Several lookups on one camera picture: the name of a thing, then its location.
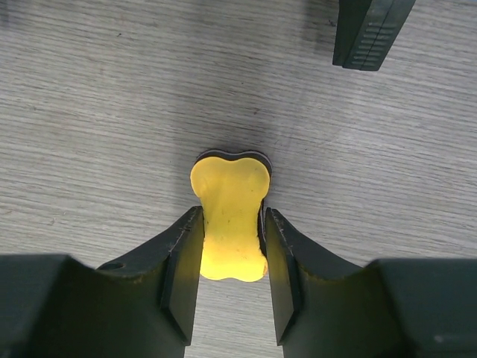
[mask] yellow object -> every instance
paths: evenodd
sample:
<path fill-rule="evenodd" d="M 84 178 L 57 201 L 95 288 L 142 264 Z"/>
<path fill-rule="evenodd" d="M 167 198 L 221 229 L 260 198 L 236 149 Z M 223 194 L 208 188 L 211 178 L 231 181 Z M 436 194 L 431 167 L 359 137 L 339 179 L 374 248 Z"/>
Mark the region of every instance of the yellow object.
<path fill-rule="evenodd" d="M 252 158 L 207 157 L 191 172 L 203 207 L 205 240 L 200 274 L 211 280 L 260 280 L 267 260 L 260 251 L 258 215 L 270 186 L 265 165 Z"/>

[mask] yellow bone-shaped object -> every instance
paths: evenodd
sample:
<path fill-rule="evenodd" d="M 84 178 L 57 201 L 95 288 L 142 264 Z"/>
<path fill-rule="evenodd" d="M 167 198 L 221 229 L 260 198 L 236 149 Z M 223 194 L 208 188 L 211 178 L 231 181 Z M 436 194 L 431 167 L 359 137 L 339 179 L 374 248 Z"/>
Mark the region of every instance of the yellow bone-shaped object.
<path fill-rule="evenodd" d="M 270 186 L 265 165 L 249 157 L 206 157 L 192 168 L 191 184 L 205 221 L 200 274 L 245 282 L 264 277 L 267 260 L 260 251 L 258 217 Z"/>

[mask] black plastic object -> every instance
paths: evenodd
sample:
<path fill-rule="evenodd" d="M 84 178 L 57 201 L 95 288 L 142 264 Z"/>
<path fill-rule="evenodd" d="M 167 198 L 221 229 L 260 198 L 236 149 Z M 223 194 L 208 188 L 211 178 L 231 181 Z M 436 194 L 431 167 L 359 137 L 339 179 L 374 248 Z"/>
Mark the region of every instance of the black plastic object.
<path fill-rule="evenodd" d="M 0 256 L 0 357 L 182 358 L 203 235 L 193 207 L 97 270 L 65 255 Z"/>
<path fill-rule="evenodd" d="M 378 71 L 415 0 L 339 0 L 333 65 Z"/>
<path fill-rule="evenodd" d="M 359 268 L 272 209 L 265 239 L 285 358 L 477 357 L 477 260 L 377 260 Z"/>

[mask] wood grain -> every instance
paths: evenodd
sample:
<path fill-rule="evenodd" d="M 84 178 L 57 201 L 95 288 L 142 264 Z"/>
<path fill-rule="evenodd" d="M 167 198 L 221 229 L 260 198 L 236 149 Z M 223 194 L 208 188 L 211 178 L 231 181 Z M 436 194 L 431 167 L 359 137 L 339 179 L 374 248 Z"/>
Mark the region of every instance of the wood grain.
<path fill-rule="evenodd" d="M 93 266 L 198 201 L 195 157 L 265 152 L 327 248 L 477 255 L 477 2 L 418 0 L 377 73 L 331 65 L 332 0 L 1 0 L 0 252 Z M 281 357 L 268 281 L 200 283 L 188 357 Z"/>

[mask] black base of yellow object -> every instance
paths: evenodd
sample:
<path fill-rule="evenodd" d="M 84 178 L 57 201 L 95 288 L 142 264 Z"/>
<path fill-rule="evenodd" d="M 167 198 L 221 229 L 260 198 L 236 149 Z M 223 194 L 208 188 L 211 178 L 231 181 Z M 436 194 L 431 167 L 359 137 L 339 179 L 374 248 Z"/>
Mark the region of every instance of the black base of yellow object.
<path fill-rule="evenodd" d="M 267 272 L 263 199 L 272 166 L 257 151 L 202 153 L 191 185 L 204 208 L 205 241 L 200 272 L 212 280 L 259 280 Z"/>

